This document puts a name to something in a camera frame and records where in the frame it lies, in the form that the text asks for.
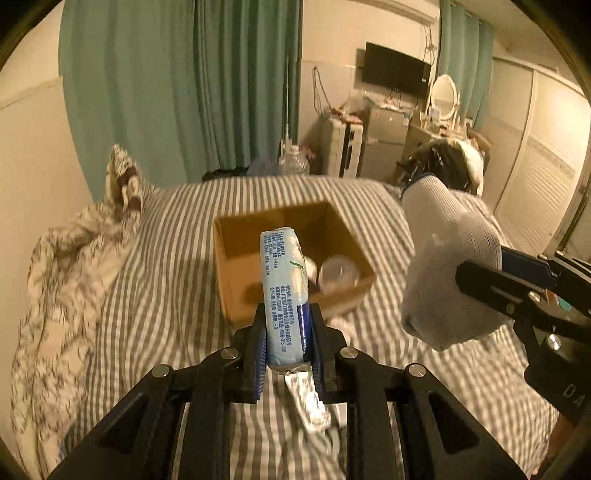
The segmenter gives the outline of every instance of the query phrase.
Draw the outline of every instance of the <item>striped bedsheet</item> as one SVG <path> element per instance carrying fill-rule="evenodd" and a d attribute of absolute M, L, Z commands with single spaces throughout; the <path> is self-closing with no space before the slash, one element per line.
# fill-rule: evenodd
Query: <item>striped bedsheet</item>
<path fill-rule="evenodd" d="M 458 193 L 500 229 L 480 199 Z M 353 346 L 378 362 L 424 364 L 531 475 L 545 455 L 557 412 L 523 380 L 524 349 L 504 326 L 483 340 L 435 352 L 400 323 L 413 243 L 396 191 L 372 180 L 294 176 L 232 178 L 155 189 L 144 200 L 138 239 L 103 306 L 87 396 L 68 434 L 77 442 L 154 365 L 187 367 L 229 345 L 213 259 L 218 216 L 329 200 L 377 273 L 345 316 Z M 308 434 L 283 377 L 267 371 L 262 400 L 231 408 L 233 478 L 344 478 L 342 433 Z"/>

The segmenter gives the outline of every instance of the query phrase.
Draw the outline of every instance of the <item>white suitcase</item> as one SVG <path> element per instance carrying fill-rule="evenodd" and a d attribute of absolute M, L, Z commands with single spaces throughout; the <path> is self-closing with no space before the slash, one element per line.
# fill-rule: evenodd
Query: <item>white suitcase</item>
<path fill-rule="evenodd" d="M 327 118 L 322 125 L 322 173 L 354 179 L 359 166 L 363 125 Z"/>

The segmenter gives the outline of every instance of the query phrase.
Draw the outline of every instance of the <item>sliding door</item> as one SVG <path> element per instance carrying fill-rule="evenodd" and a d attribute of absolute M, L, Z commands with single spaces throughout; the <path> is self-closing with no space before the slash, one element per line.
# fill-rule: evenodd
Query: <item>sliding door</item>
<path fill-rule="evenodd" d="M 564 82 L 532 73 L 523 142 L 495 214 L 515 246 L 535 255 L 549 245 L 577 188 L 591 111 Z"/>
<path fill-rule="evenodd" d="M 494 59 L 488 116 L 482 134 L 491 142 L 491 160 L 484 176 L 482 199 L 495 210 L 517 160 L 530 111 L 533 71 Z"/>

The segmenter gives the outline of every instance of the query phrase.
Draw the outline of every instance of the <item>oval mirror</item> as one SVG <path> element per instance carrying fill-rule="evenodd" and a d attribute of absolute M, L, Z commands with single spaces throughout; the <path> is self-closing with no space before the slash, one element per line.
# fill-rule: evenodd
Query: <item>oval mirror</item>
<path fill-rule="evenodd" d="M 456 84 L 449 75 L 441 75 L 431 87 L 431 106 L 439 108 L 441 120 L 449 120 L 456 103 Z"/>

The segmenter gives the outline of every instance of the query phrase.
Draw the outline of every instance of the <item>air conditioner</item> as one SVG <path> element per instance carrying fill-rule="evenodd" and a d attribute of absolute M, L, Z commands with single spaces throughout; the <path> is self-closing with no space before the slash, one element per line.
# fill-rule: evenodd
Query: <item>air conditioner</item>
<path fill-rule="evenodd" d="M 403 15 L 423 25 L 439 20 L 439 7 L 427 0 L 352 0 Z"/>

